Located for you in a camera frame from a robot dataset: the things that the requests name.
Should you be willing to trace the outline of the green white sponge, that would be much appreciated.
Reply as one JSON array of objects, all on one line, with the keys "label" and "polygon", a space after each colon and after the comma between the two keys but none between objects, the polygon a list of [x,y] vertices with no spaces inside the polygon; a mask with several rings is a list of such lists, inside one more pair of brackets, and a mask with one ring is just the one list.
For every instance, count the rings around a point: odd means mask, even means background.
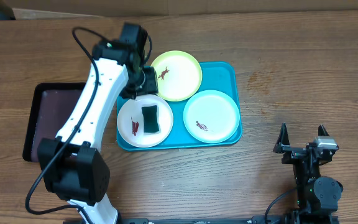
[{"label": "green white sponge", "polygon": [[143,106],[144,133],[157,133],[160,131],[158,124],[158,106]]}]

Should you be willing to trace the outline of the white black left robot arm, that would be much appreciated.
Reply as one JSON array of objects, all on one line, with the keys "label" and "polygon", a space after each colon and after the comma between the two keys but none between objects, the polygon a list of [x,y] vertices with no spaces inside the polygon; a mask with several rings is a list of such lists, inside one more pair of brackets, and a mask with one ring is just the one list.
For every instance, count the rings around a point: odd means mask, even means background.
[{"label": "white black left robot arm", "polygon": [[54,139],[43,138],[37,150],[45,188],[75,208],[83,223],[116,223],[119,212],[106,194],[110,170],[100,150],[104,130],[118,97],[155,94],[157,79],[145,67],[149,37],[103,39],[87,56],[88,81],[70,117]]}]

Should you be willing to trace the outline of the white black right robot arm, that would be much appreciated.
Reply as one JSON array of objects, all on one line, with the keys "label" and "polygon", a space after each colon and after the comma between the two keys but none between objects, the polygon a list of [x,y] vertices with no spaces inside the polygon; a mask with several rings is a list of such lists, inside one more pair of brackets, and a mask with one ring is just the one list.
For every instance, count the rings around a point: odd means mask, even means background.
[{"label": "white black right robot arm", "polygon": [[[338,201],[343,185],[335,179],[320,174],[320,167],[331,162],[339,146],[323,125],[318,127],[318,136],[305,147],[292,147],[286,124],[283,123],[273,149],[282,154],[282,164],[293,166],[296,186],[277,197],[266,209],[265,223],[338,223],[333,213],[338,210]],[[297,193],[298,208],[278,220],[268,217],[272,206],[292,192]]]}]

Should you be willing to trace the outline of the white plate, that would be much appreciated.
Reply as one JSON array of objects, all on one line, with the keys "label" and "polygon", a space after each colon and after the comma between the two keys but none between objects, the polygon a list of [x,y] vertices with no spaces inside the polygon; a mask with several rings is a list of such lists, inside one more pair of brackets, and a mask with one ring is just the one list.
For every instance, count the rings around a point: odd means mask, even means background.
[{"label": "white plate", "polygon": [[[143,106],[158,106],[157,133],[144,133]],[[157,95],[138,96],[127,100],[118,111],[117,130],[123,140],[133,147],[154,147],[163,142],[173,128],[173,112],[168,103]]]}]

